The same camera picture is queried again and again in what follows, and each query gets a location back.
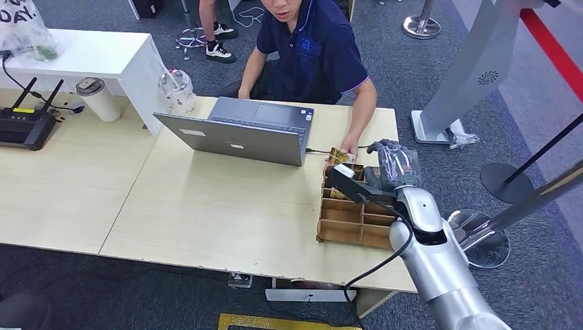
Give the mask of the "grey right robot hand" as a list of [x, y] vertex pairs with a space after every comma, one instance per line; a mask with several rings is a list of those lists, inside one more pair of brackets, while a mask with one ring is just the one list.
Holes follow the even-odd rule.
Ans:
[[369, 145], [366, 152], [376, 152], [378, 159], [378, 167], [367, 166], [364, 169], [364, 178], [369, 186], [392, 192], [401, 186], [422, 184], [416, 150], [393, 140], [382, 139]]

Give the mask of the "person's left hand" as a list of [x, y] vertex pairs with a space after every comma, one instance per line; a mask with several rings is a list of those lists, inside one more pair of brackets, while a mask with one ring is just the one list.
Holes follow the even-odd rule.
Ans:
[[359, 138], [357, 133], [347, 133], [341, 142], [340, 151], [357, 157]]

